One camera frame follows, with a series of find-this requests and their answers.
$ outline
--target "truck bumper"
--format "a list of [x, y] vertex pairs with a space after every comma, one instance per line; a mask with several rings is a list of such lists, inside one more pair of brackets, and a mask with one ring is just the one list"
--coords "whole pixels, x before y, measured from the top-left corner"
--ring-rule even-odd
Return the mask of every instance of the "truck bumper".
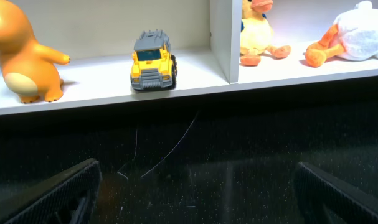
[[172, 86], [172, 78], [164, 80], [163, 75], [158, 72], [158, 69], [149, 69], [142, 71], [138, 83], [134, 83], [133, 80], [131, 80], [131, 83], [134, 90], [166, 88]]

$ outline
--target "stuffed toy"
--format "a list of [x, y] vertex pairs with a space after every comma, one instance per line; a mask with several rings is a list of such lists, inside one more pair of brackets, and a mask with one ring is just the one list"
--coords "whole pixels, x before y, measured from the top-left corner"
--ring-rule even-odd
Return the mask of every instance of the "stuffed toy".
[[378, 58], [378, 9], [363, 1], [340, 14], [323, 38], [306, 49], [306, 62], [320, 67], [328, 58], [362, 61]]
[[273, 29], [266, 20], [265, 13], [273, 6], [273, 0], [243, 0], [242, 32], [240, 36], [240, 61], [242, 65], [256, 66], [260, 54], [270, 52], [275, 58], [286, 58], [290, 46], [272, 46]]
[[40, 95], [47, 102], [60, 99], [63, 80], [54, 63], [69, 62], [68, 55], [38, 43], [21, 9], [0, 0], [0, 67], [7, 87], [21, 103], [33, 103]]

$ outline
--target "toy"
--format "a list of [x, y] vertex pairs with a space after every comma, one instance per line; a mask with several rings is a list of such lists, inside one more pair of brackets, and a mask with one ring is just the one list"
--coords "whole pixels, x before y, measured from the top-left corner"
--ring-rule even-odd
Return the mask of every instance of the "toy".
[[340, 14], [323, 38], [305, 53], [312, 67], [321, 66], [333, 56], [353, 61], [378, 58], [378, 9], [373, 9], [370, 1]]
[[260, 54], [270, 52], [276, 58], [286, 58], [290, 46], [272, 46], [273, 29], [266, 20], [265, 13], [273, 6], [273, 0], [243, 0], [242, 32], [240, 37], [240, 61], [246, 66], [260, 63]]
[[132, 88], [137, 91], [176, 86], [176, 57], [171, 54], [169, 37], [162, 30], [143, 32], [132, 54]]
[[40, 45], [31, 24], [13, 3], [0, 0], [0, 67], [7, 87], [20, 96], [22, 103], [60, 99], [63, 80], [54, 63], [65, 65], [70, 57]]

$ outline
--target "toy truck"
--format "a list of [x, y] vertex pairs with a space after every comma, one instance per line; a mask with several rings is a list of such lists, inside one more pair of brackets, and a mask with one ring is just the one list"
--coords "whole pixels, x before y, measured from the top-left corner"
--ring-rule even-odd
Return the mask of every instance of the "toy truck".
[[143, 32], [132, 54], [132, 88], [136, 91], [176, 86], [176, 58], [171, 54], [169, 37], [162, 30]]

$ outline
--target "white shelf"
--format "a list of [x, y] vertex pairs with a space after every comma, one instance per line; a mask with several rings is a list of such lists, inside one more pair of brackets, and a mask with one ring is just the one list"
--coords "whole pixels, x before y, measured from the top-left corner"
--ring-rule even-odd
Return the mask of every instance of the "white shelf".
[[0, 73], [0, 115], [57, 110], [227, 91], [229, 83], [208, 49], [175, 50], [178, 75], [172, 91], [137, 93], [131, 88], [131, 55], [78, 60], [59, 67], [65, 80], [64, 96], [56, 102], [24, 105]]
[[334, 57], [319, 68], [309, 67], [303, 54], [309, 44], [314, 42], [291, 45], [292, 52], [286, 59], [275, 60], [267, 55], [261, 55], [262, 60], [259, 66], [240, 66], [240, 88], [266, 88], [378, 75], [378, 59], [375, 58], [363, 62], [352, 62]]

